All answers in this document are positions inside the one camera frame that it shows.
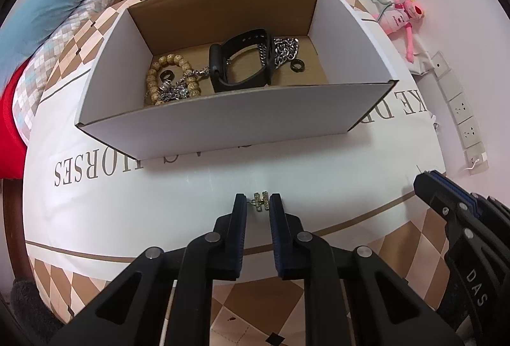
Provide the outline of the checkered mattress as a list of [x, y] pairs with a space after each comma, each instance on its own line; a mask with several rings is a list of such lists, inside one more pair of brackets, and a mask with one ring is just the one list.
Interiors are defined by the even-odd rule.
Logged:
[[68, 18], [56, 28], [27, 59], [28, 64], [17, 82], [12, 105], [18, 133], [28, 143], [39, 102], [58, 59], [80, 27], [94, 15], [103, 12], [114, 0], [83, 0]]

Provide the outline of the white cardboard box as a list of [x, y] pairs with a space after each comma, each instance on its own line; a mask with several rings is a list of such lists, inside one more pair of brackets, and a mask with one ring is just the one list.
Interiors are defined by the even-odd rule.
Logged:
[[[215, 76], [198, 97], [147, 105], [165, 54]], [[139, 160], [343, 134], [397, 81], [347, 0], [144, 0], [105, 36], [75, 124]]]

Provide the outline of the black smart band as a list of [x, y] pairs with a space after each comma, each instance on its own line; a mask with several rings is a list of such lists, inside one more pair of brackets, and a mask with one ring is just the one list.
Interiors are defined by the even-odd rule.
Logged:
[[274, 37], [263, 28], [209, 48], [208, 72], [215, 93], [265, 87], [276, 71]]

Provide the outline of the red bed sheet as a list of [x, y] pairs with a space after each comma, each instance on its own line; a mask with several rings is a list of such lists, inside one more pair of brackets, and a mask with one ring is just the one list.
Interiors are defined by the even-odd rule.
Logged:
[[14, 72], [1, 96], [0, 114], [0, 176], [1, 179], [22, 179], [27, 145], [20, 137], [15, 125], [12, 105], [17, 82], [28, 61], [24, 61]]

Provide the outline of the checkered printed table cover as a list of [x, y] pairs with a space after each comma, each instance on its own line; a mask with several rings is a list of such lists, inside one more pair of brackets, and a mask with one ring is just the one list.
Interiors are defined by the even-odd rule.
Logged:
[[[435, 161], [437, 142], [406, 82], [352, 134], [134, 161], [71, 124], [78, 95], [123, 0], [68, 43], [43, 94], [28, 148], [24, 226], [40, 296], [64, 321], [85, 321], [98, 297], [149, 245], [182, 247], [231, 211], [236, 194], [280, 191], [306, 226], [344, 248], [367, 243], [431, 307], [448, 271], [443, 222], [414, 194], [411, 159]], [[418, 143], [429, 143], [419, 153]]]

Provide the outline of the white power strip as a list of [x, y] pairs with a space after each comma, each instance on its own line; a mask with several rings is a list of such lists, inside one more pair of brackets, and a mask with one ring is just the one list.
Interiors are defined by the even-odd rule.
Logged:
[[462, 84], [441, 51], [432, 56], [431, 62], [439, 90], [446, 101], [462, 144], [466, 161], [463, 170], [469, 175], [483, 172], [488, 169], [488, 153], [482, 141], [475, 113]]

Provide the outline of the pink panther plush toy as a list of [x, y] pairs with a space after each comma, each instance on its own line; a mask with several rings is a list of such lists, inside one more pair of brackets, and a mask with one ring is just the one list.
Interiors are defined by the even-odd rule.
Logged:
[[383, 31], [389, 35], [400, 30], [405, 32], [408, 62], [414, 62], [413, 24], [425, 17], [425, 9], [417, 0], [393, 0], [374, 16]]

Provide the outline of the gold H earring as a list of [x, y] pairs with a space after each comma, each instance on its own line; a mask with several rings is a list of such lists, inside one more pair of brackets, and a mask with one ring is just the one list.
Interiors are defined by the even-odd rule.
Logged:
[[256, 212], [268, 211], [270, 209], [270, 198], [268, 191], [255, 192], [253, 198], [248, 204], [255, 209]]

